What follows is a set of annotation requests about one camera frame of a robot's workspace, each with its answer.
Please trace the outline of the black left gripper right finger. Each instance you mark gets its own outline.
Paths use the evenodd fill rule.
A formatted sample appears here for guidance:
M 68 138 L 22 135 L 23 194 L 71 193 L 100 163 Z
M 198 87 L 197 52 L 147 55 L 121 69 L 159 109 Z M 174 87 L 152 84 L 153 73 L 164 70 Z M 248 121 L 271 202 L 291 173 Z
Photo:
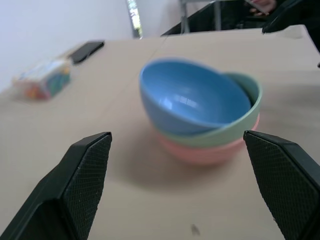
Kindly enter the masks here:
M 279 136 L 246 130 L 243 139 L 260 194 L 285 240 L 320 240 L 320 165 Z

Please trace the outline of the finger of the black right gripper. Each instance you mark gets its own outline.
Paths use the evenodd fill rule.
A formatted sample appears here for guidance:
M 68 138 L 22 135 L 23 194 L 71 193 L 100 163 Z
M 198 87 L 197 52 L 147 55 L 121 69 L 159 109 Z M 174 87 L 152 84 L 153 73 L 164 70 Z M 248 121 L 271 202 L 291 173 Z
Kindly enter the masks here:
M 263 34 L 282 31 L 300 21 L 300 0 L 276 0 L 276 4 L 262 27 Z

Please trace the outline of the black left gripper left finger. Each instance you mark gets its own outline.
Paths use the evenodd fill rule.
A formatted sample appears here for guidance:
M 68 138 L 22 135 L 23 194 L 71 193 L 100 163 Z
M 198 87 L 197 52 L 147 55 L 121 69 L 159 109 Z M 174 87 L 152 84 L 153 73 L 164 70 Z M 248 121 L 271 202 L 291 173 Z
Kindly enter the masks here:
M 72 144 L 38 182 L 0 240 L 88 240 L 111 143 L 111 132 L 101 132 Z

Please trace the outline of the green bowl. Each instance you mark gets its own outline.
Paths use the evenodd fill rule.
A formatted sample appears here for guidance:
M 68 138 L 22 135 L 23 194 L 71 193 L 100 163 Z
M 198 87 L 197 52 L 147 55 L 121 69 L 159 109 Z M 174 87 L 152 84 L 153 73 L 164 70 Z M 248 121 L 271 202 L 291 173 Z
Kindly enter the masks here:
M 251 108 L 244 116 L 223 128 L 196 135 L 176 135 L 159 130 L 156 127 L 154 132 L 175 144 L 192 148 L 210 148 L 234 142 L 243 136 L 245 130 L 251 130 L 256 124 L 260 113 L 263 96 L 262 85 L 255 78 L 244 73 L 225 72 L 224 74 L 234 80 L 251 101 Z

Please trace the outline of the blue bowl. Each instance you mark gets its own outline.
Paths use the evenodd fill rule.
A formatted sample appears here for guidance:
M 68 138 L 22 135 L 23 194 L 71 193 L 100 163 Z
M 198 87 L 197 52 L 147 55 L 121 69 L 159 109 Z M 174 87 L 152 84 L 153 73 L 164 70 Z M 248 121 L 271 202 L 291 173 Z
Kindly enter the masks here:
M 252 106 L 247 93 L 226 74 L 179 58 L 147 63 L 139 74 L 139 90 L 151 123 L 175 135 L 221 129 Z

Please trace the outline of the pink bowl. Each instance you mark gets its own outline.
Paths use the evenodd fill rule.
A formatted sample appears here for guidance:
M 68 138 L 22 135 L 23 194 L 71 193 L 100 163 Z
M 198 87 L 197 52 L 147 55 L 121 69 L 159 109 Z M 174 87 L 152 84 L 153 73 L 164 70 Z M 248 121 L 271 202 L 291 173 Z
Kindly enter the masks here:
M 166 152 L 178 160 L 191 165 L 218 165 L 234 158 L 245 146 L 243 138 L 233 142 L 212 147 L 189 147 L 168 140 L 157 130 L 153 129 L 156 139 Z

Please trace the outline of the person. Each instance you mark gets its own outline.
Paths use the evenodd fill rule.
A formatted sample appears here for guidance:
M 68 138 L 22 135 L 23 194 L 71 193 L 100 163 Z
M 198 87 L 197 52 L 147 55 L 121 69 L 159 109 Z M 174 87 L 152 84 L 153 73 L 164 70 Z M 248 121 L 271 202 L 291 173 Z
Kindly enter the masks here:
M 251 6 L 250 12 L 257 16 L 268 15 L 277 6 L 276 0 L 245 0 L 245 2 Z

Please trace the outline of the clear box of colourful items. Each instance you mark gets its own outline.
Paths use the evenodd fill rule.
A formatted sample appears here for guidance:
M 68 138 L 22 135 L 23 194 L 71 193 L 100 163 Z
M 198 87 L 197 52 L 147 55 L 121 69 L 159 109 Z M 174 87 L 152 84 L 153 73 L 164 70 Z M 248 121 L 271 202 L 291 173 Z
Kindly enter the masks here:
M 48 100 L 70 83 L 71 67 L 72 62 L 65 58 L 42 62 L 13 77 L 12 85 L 19 97 Z

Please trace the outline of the black flat phone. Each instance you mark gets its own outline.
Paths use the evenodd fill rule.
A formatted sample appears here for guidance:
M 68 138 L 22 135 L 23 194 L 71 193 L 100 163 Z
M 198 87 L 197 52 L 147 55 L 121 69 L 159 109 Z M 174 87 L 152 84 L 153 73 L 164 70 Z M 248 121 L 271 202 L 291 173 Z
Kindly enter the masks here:
M 95 52 L 103 48 L 104 45 L 105 45 L 105 42 L 103 40 L 88 41 L 82 46 L 80 46 L 78 49 L 76 49 L 74 52 L 72 52 L 68 56 L 68 58 L 72 61 L 74 65 L 80 64 L 86 59 L 88 59 Z

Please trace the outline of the grey metal frame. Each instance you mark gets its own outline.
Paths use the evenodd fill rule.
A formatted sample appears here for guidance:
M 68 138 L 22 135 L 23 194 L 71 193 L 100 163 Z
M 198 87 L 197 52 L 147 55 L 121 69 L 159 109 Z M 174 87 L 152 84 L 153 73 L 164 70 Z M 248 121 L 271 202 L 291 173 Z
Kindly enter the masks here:
M 180 34 L 190 33 L 189 21 L 188 21 L 188 8 L 190 3 L 210 3 L 214 6 L 214 27 L 216 31 L 222 30 L 222 16 L 221 16 L 221 0 L 179 0 L 181 10 L 181 29 Z

